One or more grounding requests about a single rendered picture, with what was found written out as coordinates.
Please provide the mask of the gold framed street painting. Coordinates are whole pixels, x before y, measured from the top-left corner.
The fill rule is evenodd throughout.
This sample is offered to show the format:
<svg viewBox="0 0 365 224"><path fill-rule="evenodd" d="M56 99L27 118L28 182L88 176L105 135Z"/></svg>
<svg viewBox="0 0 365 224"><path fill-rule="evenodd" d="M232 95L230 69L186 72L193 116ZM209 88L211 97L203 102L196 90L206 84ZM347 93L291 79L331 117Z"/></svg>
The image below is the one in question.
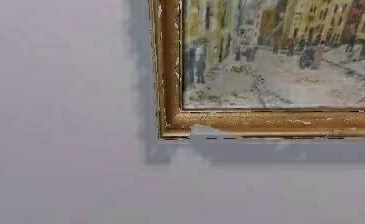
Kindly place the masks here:
<svg viewBox="0 0 365 224"><path fill-rule="evenodd" d="M159 138L365 138L365 0L148 4Z"/></svg>

